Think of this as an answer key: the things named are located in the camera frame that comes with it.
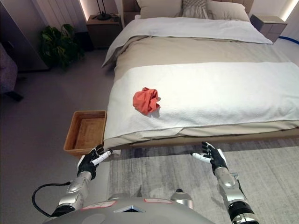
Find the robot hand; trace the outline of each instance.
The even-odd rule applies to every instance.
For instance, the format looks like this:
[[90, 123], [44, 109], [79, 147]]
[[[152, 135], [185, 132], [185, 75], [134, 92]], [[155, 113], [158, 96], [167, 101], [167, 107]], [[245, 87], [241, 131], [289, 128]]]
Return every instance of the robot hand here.
[[192, 152], [191, 155], [196, 159], [212, 164], [213, 173], [219, 167], [227, 167], [226, 158], [221, 149], [216, 149], [208, 142], [202, 142], [202, 148], [204, 149], [202, 154]]
[[78, 163], [78, 173], [77, 175], [79, 175], [79, 173], [84, 172], [84, 171], [88, 171], [91, 173], [92, 175], [92, 180], [95, 178], [96, 176], [96, 169], [98, 167], [97, 165], [94, 165], [92, 163], [93, 160], [97, 159], [98, 153], [100, 154], [100, 152], [102, 151], [103, 147], [102, 145], [98, 145], [95, 148], [93, 148], [89, 154], [83, 155]]

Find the red cloth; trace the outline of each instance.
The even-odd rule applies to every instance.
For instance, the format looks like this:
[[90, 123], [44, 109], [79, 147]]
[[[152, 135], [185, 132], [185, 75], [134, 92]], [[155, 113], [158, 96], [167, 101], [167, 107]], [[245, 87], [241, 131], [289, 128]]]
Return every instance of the red cloth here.
[[157, 104], [157, 101], [157, 90], [144, 87], [142, 91], [135, 93], [133, 97], [133, 107], [139, 112], [147, 115], [160, 107], [160, 105]]

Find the green plant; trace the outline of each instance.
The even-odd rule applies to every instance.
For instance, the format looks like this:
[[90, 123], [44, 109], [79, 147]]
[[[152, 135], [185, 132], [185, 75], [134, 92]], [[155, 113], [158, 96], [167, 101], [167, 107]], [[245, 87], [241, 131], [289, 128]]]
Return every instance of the green plant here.
[[41, 32], [40, 38], [40, 54], [49, 67], [60, 66], [66, 69], [72, 62], [84, 56], [70, 24], [64, 24], [61, 31], [47, 26]]

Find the chair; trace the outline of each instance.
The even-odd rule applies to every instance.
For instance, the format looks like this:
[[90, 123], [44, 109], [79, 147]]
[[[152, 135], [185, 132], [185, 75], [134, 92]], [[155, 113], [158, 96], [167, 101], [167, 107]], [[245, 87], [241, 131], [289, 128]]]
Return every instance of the chair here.
[[5, 95], [19, 102], [23, 99], [23, 96], [14, 91], [17, 75], [17, 65], [7, 54], [4, 47], [0, 43], [0, 93], [4, 93]]

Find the sticker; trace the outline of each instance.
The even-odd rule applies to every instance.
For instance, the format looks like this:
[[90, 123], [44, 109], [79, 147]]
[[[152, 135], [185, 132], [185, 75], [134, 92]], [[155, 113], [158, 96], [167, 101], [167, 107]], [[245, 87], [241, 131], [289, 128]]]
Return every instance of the sticker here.
[[113, 206], [116, 203], [116, 201], [111, 201], [111, 202], [99, 202], [96, 204], [89, 205], [85, 208], [82, 208], [82, 210], [86, 209], [102, 209], [102, 208], [108, 208]]
[[166, 199], [160, 199], [160, 198], [145, 198], [145, 202], [148, 203], [166, 203], [166, 204], [172, 204], [171, 201], [166, 200]]

